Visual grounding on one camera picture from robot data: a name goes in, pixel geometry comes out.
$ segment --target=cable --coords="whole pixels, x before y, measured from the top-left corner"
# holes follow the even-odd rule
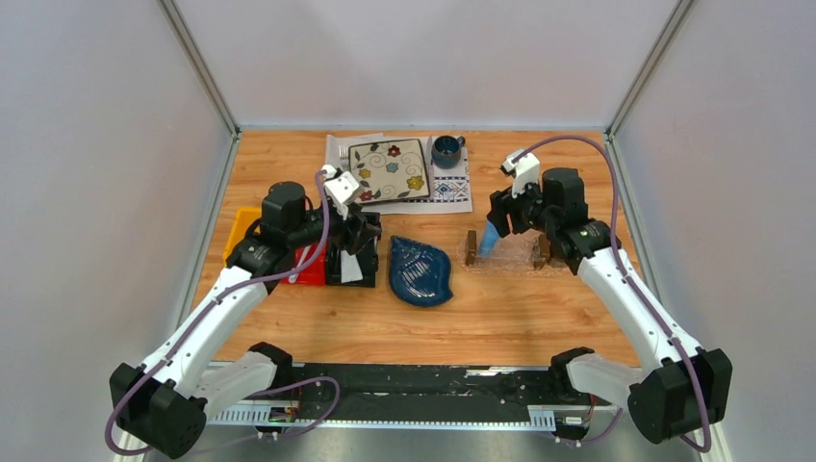
[[[595,413],[595,395],[589,396],[589,412],[587,413],[587,424],[592,421],[592,415]]]
[[[603,430],[598,436],[594,436],[592,438],[586,438],[583,440],[571,440],[569,438],[562,438],[560,436],[553,436],[551,433],[537,433],[544,437],[550,438],[554,440],[555,443],[564,443],[569,448],[580,448],[582,446],[589,446],[589,445],[596,445],[601,441],[605,440],[607,436],[612,433],[612,430],[618,426],[618,422],[621,421],[621,417],[624,416],[624,409],[623,407],[618,408],[618,412],[615,413],[615,417],[612,418],[612,422],[609,423],[609,426]]]
[[[224,289],[223,292],[221,292],[220,294],[213,297],[213,299],[210,300],[210,302],[207,303],[207,305],[204,308],[202,308],[201,310],[193,313],[192,315],[195,316],[195,318],[192,320],[190,325],[188,325],[187,329],[185,329],[184,332],[182,332],[182,334],[179,336],[178,341],[176,341],[176,343],[167,351],[167,353],[165,354],[165,358],[160,360],[156,364],[156,366],[154,366],[142,378],[140,378],[136,382],[136,384],[134,384],[134,386],[131,387],[130,390],[128,390],[125,393],[125,395],[122,397],[122,399],[119,400],[119,402],[116,404],[116,406],[114,406],[114,410],[113,410],[113,412],[111,412],[111,416],[108,418],[108,421],[105,423],[105,444],[108,446],[108,449],[110,449],[111,451],[113,451],[114,453],[116,453],[118,455],[125,455],[125,456],[142,455],[142,454],[145,454],[145,453],[149,452],[152,449],[149,446],[146,447],[146,448],[141,448],[141,449],[120,448],[119,445],[117,445],[116,442],[114,441],[114,437],[113,437],[113,435],[111,433],[113,431],[113,429],[114,429],[114,424],[116,422],[116,419],[118,419],[119,414],[122,413],[122,410],[125,408],[128,401],[130,401],[130,399],[133,397],[133,395],[136,394],[136,392],[147,382],[147,380],[151,379],[153,377],[153,375],[158,373],[159,370],[162,367],[164,367],[166,364],[169,363],[169,361],[173,358],[173,356],[175,356],[175,354],[178,352],[178,350],[181,349],[184,342],[190,337],[190,335],[192,335],[192,332],[195,330],[195,328],[198,327],[198,325],[202,321],[204,321],[204,318],[206,318],[207,315],[209,315],[210,312],[213,311],[213,309],[216,306],[218,306],[221,303],[221,301],[224,300],[225,297],[227,297],[228,295],[230,295],[233,292],[237,291],[238,289],[242,289],[242,288],[244,288],[246,286],[251,286],[252,284],[259,284],[259,283],[277,281],[279,279],[287,278],[287,277],[289,277],[289,276],[291,276],[293,274],[298,274],[298,273],[302,272],[303,270],[306,270],[307,268],[312,266],[312,264],[315,263],[315,261],[318,260],[318,257],[322,253],[323,248],[326,246],[326,241],[328,240],[328,236],[329,236],[329,204],[328,204],[328,199],[326,198],[326,191],[325,191],[325,189],[323,188],[323,185],[320,182],[320,178],[325,174],[326,174],[325,170],[321,170],[321,171],[315,173],[315,184],[318,185],[318,192],[320,194],[320,203],[322,205],[321,208],[322,208],[322,215],[323,215],[323,231],[320,234],[320,241],[318,242],[318,246],[317,246],[317,248],[315,248],[315,252],[312,254],[312,256],[309,257],[308,260],[303,262],[303,265],[300,265],[300,266],[298,266],[296,268],[293,268],[293,269],[290,269],[288,271],[280,272],[278,274],[272,274],[272,275],[269,275],[269,276],[261,276],[261,277],[256,277],[254,279],[248,279],[248,280],[240,282],[240,283],[238,283],[238,284],[236,284],[234,286],[228,287],[228,288]]]
[[[302,435],[304,433],[308,433],[308,432],[314,430],[316,426],[322,424],[323,421],[325,421],[331,415],[331,413],[334,412],[334,408],[337,407],[337,403],[340,400],[340,384],[337,382],[337,380],[335,380],[332,377],[312,377],[312,378],[307,378],[306,380],[303,380],[303,381],[300,381],[300,382],[297,382],[297,383],[293,383],[292,385],[287,385],[285,387],[276,388],[274,390],[266,390],[266,391],[263,391],[263,392],[253,393],[249,397],[250,398],[260,398],[260,397],[268,397],[268,396],[272,396],[272,395],[277,395],[278,393],[283,393],[283,392],[286,392],[286,391],[289,391],[289,390],[293,390],[295,388],[302,387],[303,385],[309,385],[309,384],[312,384],[312,383],[320,383],[320,382],[322,382],[324,380],[331,383],[332,385],[334,385],[335,393],[334,393],[334,399],[332,399],[332,403],[329,405],[329,408],[326,409],[326,412],[324,412],[322,416],[315,419],[312,423],[309,423],[308,425],[304,426],[303,428],[299,428],[298,430],[288,431],[286,433],[281,433],[281,434],[278,435],[280,438],[292,438],[294,436],[299,436],[299,435]]]
[[[686,353],[685,349],[682,347],[682,343],[680,339],[675,336],[674,331],[672,328],[666,323],[660,313],[657,312],[657,309],[654,305],[651,304],[649,298],[646,297],[643,290],[637,285],[635,280],[632,278],[631,274],[628,273],[626,267],[624,265],[624,260],[621,258],[621,250],[618,247],[618,238],[615,234],[615,230],[618,227],[618,175],[615,174],[615,168],[612,166],[612,159],[609,158],[609,154],[606,152],[606,149],[603,148],[600,144],[598,144],[594,140],[590,140],[589,138],[582,137],[580,135],[558,135],[555,137],[547,138],[546,140],[538,141],[537,143],[533,144],[532,146],[528,147],[518,156],[513,158],[513,163],[519,161],[522,157],[529,154],[533,150],[538,147],[541,147],[545,144],[550,144],[554,141],[562,141],[562,140],[573,140],[573,141],[582,141],[590,144],[594,147],[598,153],[603,157],[603,160],[606,161],[606,166],[609,167],[609,175],[612,177],[612,219],[609,225],[609,241],[612,243],[612,256],[615,258],[615,263],[618,265],[618,270],[621,272],[621,276],[624,278],[626,283],[629,287],[632,288],[632,291],[637,295],[640,301],[646,306],[646,309],[649,310],[649,313],[663,330],[663,333],[669,337],[670,342],[677,350],[677,353],[680,355],[682,359],[683,366],[685,366],[686,371],[689,373],[689,378],[691,379],[691,386],[694,389],[694,396],[697,400],[697,407],[700,411],[700,421],[702,426],[702,439],[703,444],[702,446],[698,445],[690,438],[685,435],[680,436],[687,445],[690,447],[698,450],[699,452],[709,452],[711,450],[711,422],[708,420],[708,412],[705,408],[705,398],[702,396],[702,387],[700,385],[700,378],[697,376],[697,371],[694,370],[694,365],[691,363],[691,359],[689,358],[688,354]]]
[[[212,452],[214,450],[229,448],[231,446],[235,446],[237,444],[240,444],[240,443],[243,443],[243,442],[246,442],[246,441],[258,440],[258,439],[265,438],[265,437],[266,438],[275,438],[275,439],[292,438],[292,437],[300,436],[303,433],[308,433],[308,432],[314,430],[315,427],[322,424],[331,415],[331,413],[334,412],[334,409],[335,409],[335,407],[337,407],[337,403],[340,400],[340,383],[338,383],[337,380],[335,380],[334,378],[332,378],[332,377],[312,377],[312,378],[307,378],[306,380],[302,380],[300,382],[296,382],[296,383],[293,383],[292,385],[287,385],[285,387],[280,387],[280,388],[275,388],[273,390],[265,390],[263,392],[253,393],[252,395],[250,395],[248,397],[248,398],[270,397],[272,395],[277,395],[279,393],[287,392],[289,390],[294,390],[295,388],[300,388],[300,387],[302,387],[304,385],[310,385],[312,383],[317,384],[317,383],[323,382],[323,381],[329,382],[332,385],[334,385],[334,390],[335,390],[334,399],[332,399],[332,403],[329,405],[328,409],[326,409],[326,412],[324,412],[322,416],[315,419],[312,423],[309,423],[308,425],[306,425],[306,426],[304,426],[302,428],[299,428],[298,430],[287,431],[286,433],[272,432],[272,433],[261,433],[261,434],[252,434],[252,435],[242,436],[241,438],[236,438],[235,440],[229,441],[229,442],[224,443],[222,445],[215,446],[213,448],[191,450],[186,455],[198,455],[198,454],[203,454],[205,452]]]

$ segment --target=white wall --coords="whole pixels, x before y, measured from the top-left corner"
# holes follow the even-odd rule
[[[155,2],[3,2],[0,43],[0,458],[111,460],[228,135]]]
[[[243,125],[604,126],[676,0],[179,0]]]
[[[698,2],[621,135],[669,309],[734,365],[733,459],[813,460],[816,4]]]

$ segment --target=white paper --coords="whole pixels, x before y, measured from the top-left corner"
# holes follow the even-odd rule
[[[389,137],[381,133],[352,138],[326,136],[325,163],[334,167],[348,169],[341,162],[341,153],[349,146],[366,142],[405,139],[406,137]],[[462,214],[473,211],[471,192],[471,175],[468,163],[468,148],[462,148],[462,160],[454,168],[434,168],[431,165],[431,143],[436,137],[416,137],[422,141],[425,163],[428,165],[428,178],[432,178],[430,196],[422,199],[411,199],[402,202],[386,202],[364,205],[367,212],[379,212],[383,215],[409,214]]]
[[[362,281],[363,270],[360,269],[360,262],[356,255],[351,255],[345,250],[340,251],[340,282]]]

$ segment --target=blue object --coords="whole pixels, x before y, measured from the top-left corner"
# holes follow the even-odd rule
[[[493,247],[498,242],[498,231],[488,220],[485,221],[485,232],[482,234],[482,242],[479,244],[479,258],[488,258],[493,253]]]
[[[465,137],[454,138],[448,135],[437,138],[431,149],[431,159],[439,168],[454,168],[462,159],[462,146]]]
[[[391,236],[388,283],[397,298],[430,308],[453,298],[450,259],[433,245]]]

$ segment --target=wooden block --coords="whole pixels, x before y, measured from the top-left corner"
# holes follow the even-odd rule
[[[465,252],[465,265],[476,263],[476,231],[473,229],[468,230]]]

